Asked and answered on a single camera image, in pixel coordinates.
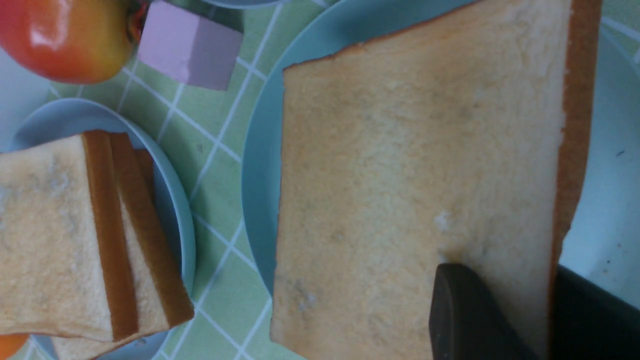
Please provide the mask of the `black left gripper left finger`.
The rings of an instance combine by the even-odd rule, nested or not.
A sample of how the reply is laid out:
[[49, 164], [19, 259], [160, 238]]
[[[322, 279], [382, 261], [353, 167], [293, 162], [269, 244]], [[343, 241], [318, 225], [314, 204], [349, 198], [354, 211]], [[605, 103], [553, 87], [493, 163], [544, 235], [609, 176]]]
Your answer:
[[478, 274], [459, 263], [436, 267], [429, 335], [435, 360], [537, 360]]

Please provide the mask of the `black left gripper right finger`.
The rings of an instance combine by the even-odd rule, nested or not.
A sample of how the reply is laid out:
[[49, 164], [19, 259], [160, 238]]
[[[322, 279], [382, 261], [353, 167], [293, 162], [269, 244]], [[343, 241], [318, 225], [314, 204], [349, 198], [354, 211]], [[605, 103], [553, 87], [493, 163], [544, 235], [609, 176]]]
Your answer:
[[551, 333], [551, 360], [640, 358], [639, 310], [562, 265]]

